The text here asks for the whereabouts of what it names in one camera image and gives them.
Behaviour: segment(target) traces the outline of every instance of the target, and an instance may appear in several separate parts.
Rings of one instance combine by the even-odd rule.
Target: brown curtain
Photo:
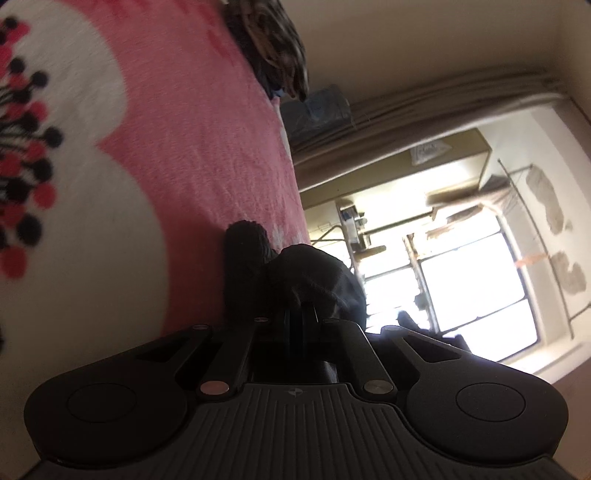
[[[416,145],[566,97],[539,67],[465,73],[351,106],[352,124],[292,145],[300,191]]]

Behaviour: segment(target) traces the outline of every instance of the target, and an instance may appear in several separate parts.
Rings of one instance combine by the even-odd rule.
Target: black device
[[[26,480],[572,479],[548,383],[314,308],[195,325],[48,380]]]

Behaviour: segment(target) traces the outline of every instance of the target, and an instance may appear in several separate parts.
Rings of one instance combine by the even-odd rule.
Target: black cloth
[[[255,222],[238,222],[226,231],[224,275],[230,322],[312,302],[319,319],[350,320],[365,330],[365,293],[343,262],[310,245],[292,245],[277,255]]]
[[[265,272],[282,304],[297,309],[312,302],[319,319],[350,320],[365,330],[365,292],[341,260],[310,245],[292,245],[269,262]]]
[[[276,96],[281,96],[281,73],[269,65],[258,53],[255,44],[242,24],[241,18],[231,14],[226,8],[224,20],[236,45],[238,45],[242,55],[251,65],[252,72],[258,83],[265,90],[268,99],[273,100]]]

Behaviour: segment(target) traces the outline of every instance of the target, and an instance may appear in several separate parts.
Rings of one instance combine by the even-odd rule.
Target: wall
[[[571,95],[591,118],[591,5],[561,0],[556,63]]]
[[[482,138],[481,134],[477,129],[471,129],[458,134],[449,135],[443,141],[451,147],[451,149],[442,155],[434,158],[422,165],[414,166],[412,163],[411,153],[409,150],[401,152],[396,155],[392,155],[383,160],[377,161],[371,165],[363,168],[359,168],[347,175],[343,175],[338,179],[334,179],[312,189],[301,192],[301,202],[304,209],[311,208],[316,205],[321,205],[329,200],[335,200],[340,197],[350,196],[356,192],[365,191],[376,187],[377,185],[383,186],[385,183],[395,179],[401,179],[408,177],[409,175],[418,173],[419,171],[429,170],[437,166],[442,166],[457,160],[462,161],[462,167],[458,171],[454,171],[452,178],[446,179],[442,177],[439,185],[432,189],[422,189],[417,193],[420,195],[421,192],[430,192],[435,189],[449,187],[464,181],[478,179],[483,170],[485,161],[488,159],[488,145]],[[364,192],[369,195],[374,194],[371,190]],[[406,192],[399,192],[404,200]],[[419,212],[409,212],[407,217],[417,215],[425,211],[424,198],[419,200],[422,205],[419,206]],[[404,216],[405,212],[397,214],[396,220],[407,218]]]
[[[351,102],[503,63],[551,64],[556,0],[283,0],[313,89]]]
[[[573,132],[588,139],[591,127],[567,103],[556,110],[539,109],[513,115],[480,130],[492,148],[493,160],[500,158],[510,171],[533,164],[546,174],[564,214],[560,233],[552,233],[546,208],[527,183],[527,172],[513,178],[550,253],[566,252],[570,266],[577,262],[586,276],[589,284],[586,291],[566,294],[571,314],[583,309],[591,300],[591,150],[586,152],[585,145],[577,141]],[[500,173],[495,161],[491,162],[489,173]],[[539,250],[539,244],[532,243],[535,233],[523,211],[514,207],[507,217],[517,247],[526,253]],[[568,220],[572,229],[566,228]],[[543,342],[511,366],[556,382],[570,410],[569,425],[556,459],[574,476],[584,478],[591,473],[591,361],[587,361],[591,356],[591,311],[572,321],[574,338],[571,339],[565,329],[566,316],[548,262],[539,262],[527,268],[526,273],[542,324]]]
[[[591,475],[591,360],[554,384],[569,405],[569,426],[555,460],[576,478]]]

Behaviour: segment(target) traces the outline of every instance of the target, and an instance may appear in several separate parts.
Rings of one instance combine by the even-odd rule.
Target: window frame
[[[383,272],[383,273],[380,273],[380,274],[372,275],[371,277],[365,278],[364,281],[374,280],[376,278],[384,277],[384,276],[386,276],[388,274],[392,274],[392,273],[395,273],[395,272],[400,271],[400,270],[404,270],[404,269],[407,269],[407,268],[412,268],[413,271],[414,271],[414,274],[415,274],[415,276],[417,278],[417,283],[418,283],[419,289],[421,290],[422,293],[425,294],[426,299],[427,299],[427,305],[428,305],[427,306],[427,313],[428,313],[429,324],[431,325],[431,328],[430,329],[434,333],[438,333],[438,334],[441,334],[441,335],[446,335],[447,333],[454,332],[455,330],[458,330],[458,329],[460,329],[462,327],[465,327],[467,325],[472,325],[473,323],[476,323],[476,322],[478,322],[480,320],[486,319],[487,317],[489,317],[489,316],[491,316],[491,315],[493,315],[495,313],[502,312],[503,310],[505,310],[505,309],[507,309],[509,307],[512,307],[512,306],[514,306],[514,305],[516,305],[516,304],[518,304],[518,303],[526,300],[527,303],[528,303],[528,306],[530,308],[531,316],[532,316],[532,319],[533,319],[533,322],[534,322],[536,340],[535,340],[534,343],[532,343],[532,344],[530,344],[530,345],[522,348],[521,350],[519,350],[517,352],[512,353],[511,355],[506,356],[505,358],[502,358],[498,362],[505,362],[505,361],[513,358],[514,356],[523,353],[526,350],[529,350],[531,348],[535,348],[541,342],[540,326],[538,324],[538,318],[537,318],[537,315],[536,315],[536,311],[535,311],[534,305],[532,303],[532,299],[531,299],[531,295],[530,295],[530,292],[529,292],[529,288],[527,286],[527,282],[525,281],[524,274],[523,274],[523,272],[521,271],[520,268],[516,268],[516,270],[517,270],[517,274],[519,276],[519,281],[521,282],[521,286],[523,288],[524,295],[519,300],[517,300],[517,301],[515,301],[515,302],[513,302],[513,303],[511,303],[509,305],[506,305],[506,306],[504,306],[501,309],[495,310],[494,312],[490,312],[490,313],[488,313],[486,315],[483,315],[482,317],[477,317],[475,319],[470,320],[469,322],[465,322],[465,323],[463,323],[461,325],[458,325],[458,326],[456,326],[454,328],[451,328],[451,329],[448,329],[448,330],[441,331],[441,329],[439,328],[439,323],[437,322],[437,313],[435,312],[435,306],[434,306],[433,301],[431,299],[431,294],[429,292],[429,286],[428,286],[427,280],[426,280],[425,275],[424,275],[424,272],[423,272],[422,263],[424,261],[426,261],[426,260],[430,260],[432,258],[438,257],[440,255],[444,255],[444,254],[449,253],[449,252],[457,251],[457,250],[459,250],[459,249],[461,249],[463,247],[466,247],[468,245],[475,244],[477,242],[480,242],[480,241],[485,240],[487,238],[493,237],[495,235],[501,235],[503,237],[503,239],[505,240],[505,244],[507,245],[507,248],[509,250],[509,253],[511,254],[511,258],[513,259],[514,262],[517,261],[518,258],[517,258],[516,254],[515,254],[515,249],[514,249],[513,245],[511,244],[511,242],[509,241],[509,236],[507,235],[507,233],[505,231],[504,225],[499,220],[498,216],[495,216],[495,217],[496,217],[496,221],[499,224],[499,231],[498,232],[491,233],[490,235],[484,236],[484,237],[479,238],[477,240],[473,240],[473,241],[468,242],[468,243],[466,243],[464,245],[461,245],[459,247],[450,248],[448,250],[445,250],[444,252],[438,252],[436,254],[429,255],[429,256],[424,257],[424,258],[419,258],[418,257],[417,251],[416,251],[415,246],[414,246],[414,243],[413,243],[413,235],[407,235],[406,237],[402,237],[402,239],[404,241],[404,244],[405,244],[405,246],[407,248],[407,254],[408,254],[408,258],[409,258],[409,263],[407,265],[403,266],[403,267],[394,268],[393,270],[389,270],[389,271],[386,271],[386,272]]]

